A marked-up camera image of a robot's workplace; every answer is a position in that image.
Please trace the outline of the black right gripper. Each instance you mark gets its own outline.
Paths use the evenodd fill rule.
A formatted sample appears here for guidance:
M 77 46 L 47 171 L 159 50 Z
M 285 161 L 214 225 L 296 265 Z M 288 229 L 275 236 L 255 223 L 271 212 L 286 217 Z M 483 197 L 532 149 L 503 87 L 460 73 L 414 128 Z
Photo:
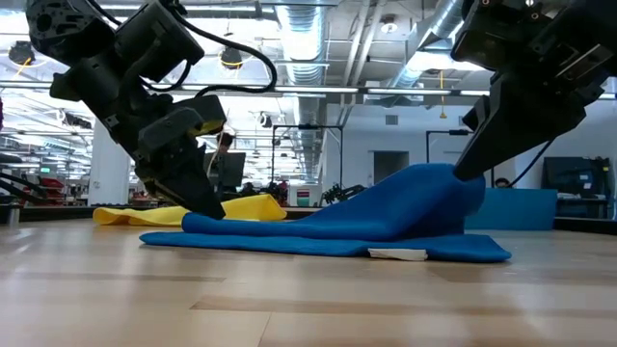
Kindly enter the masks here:
M 473 135 L 455 165 L 461 180 L 574 129 L 617 74 L 617 0 L 573 0 L 465 115 Z

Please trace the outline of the yellow microfiber towel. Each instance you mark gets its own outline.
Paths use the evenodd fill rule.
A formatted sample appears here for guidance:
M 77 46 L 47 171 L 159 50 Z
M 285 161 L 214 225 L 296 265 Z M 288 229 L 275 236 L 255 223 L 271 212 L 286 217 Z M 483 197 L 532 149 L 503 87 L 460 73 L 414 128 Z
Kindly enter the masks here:
M 228 200 L 222 203 L 226 219 L 242 221 L 281 221 L 287 213 L 270 195 Z M 181 206 L 159 207 L 148 210 L 98 207 L 93 220 L 101 226 L 129 225 L 141 227 L 179 227 L 188 210 Z

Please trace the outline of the black ceiling lamp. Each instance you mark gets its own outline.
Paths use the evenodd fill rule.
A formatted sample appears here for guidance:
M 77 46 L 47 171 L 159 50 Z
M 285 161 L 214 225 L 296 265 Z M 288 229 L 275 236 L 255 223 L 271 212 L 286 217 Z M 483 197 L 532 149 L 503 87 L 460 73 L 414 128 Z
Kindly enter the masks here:
M 243 66 L 243 57 L 236 48 L 226 47 L 219 56 L 222 67 L 230 70 L 239 69 Z
M 35 60 L 35 53 L 29 41 L 17 40 L 9 49 L 9 59 L 20 66 L 29 66 Z

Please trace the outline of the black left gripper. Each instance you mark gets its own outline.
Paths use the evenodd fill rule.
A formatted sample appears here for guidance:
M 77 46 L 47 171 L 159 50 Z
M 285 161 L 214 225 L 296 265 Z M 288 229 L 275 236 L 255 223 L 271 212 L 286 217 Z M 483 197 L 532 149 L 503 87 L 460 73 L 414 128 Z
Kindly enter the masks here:
M 136 162 L 136 174 L 151 195 L 215 220 L 226 213 L 203 168 L 197 137 L 226 122 L 216 95 L 175 102 L 148 93 L 135 77 L 126 78 L 101 62 L 83 60 L 56 73 L 54 98 L 82 101 Z

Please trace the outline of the red toolbox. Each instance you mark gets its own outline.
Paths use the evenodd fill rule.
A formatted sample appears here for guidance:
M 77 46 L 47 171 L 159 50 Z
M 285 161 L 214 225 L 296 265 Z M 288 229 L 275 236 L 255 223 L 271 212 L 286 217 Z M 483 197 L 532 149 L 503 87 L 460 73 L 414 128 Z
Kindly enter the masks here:
M 57 178 L 40 177 L 40 187 L 45 191 L 47 198 L 54 203 L 62 203 L 65 198 L 65 185 Z

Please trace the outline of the blue microfiber towel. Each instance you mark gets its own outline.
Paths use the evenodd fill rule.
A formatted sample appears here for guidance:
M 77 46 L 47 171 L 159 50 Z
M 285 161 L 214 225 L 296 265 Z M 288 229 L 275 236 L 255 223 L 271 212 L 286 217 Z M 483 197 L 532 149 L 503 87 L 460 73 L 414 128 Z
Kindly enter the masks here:
M 484 198 L 483 177 L 461 181 L 449 164 L 417 164 L 299 220 L 214 220 L 188 213 L 180 232 L 148 232 L 140 239 L 148 246 L 321 256 L 409 249 L 430 260 L 505 262 L 511 254 L 492 237 L 465 232 L 467 216 Z

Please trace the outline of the black metal gantry frame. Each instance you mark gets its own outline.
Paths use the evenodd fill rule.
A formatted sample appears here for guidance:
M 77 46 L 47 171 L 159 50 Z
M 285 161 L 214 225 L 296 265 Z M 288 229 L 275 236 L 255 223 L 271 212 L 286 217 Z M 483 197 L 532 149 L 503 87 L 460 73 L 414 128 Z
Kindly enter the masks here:
M 450 129 L 450 130 L 427 130 L 425 131 L 425 162 L 430 163 L 430 136 L 432 134 L 446 134 L 448 136 L 468 136 L 473 134 L 472 131 L 466 129 Z

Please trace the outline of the black background monitor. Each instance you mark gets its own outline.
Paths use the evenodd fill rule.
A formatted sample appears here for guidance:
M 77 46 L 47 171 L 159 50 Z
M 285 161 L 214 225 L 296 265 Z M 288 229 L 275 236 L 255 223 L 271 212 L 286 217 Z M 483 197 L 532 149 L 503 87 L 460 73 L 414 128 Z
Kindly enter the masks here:
M 246 154 L 215 153 L 204 155 L 203 168 L 213 186 L 238 187 L 242 185 Z

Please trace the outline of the teal plastic basket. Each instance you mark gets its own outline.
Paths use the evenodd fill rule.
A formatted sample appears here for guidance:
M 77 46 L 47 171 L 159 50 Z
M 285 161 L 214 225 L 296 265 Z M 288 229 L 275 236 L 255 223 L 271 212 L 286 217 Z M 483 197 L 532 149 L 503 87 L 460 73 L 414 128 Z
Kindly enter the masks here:
M 481 207 L 466 219 L 465 227 L 469 230 L 551 230 L 556 205 L 555 190 L 487 188 Z

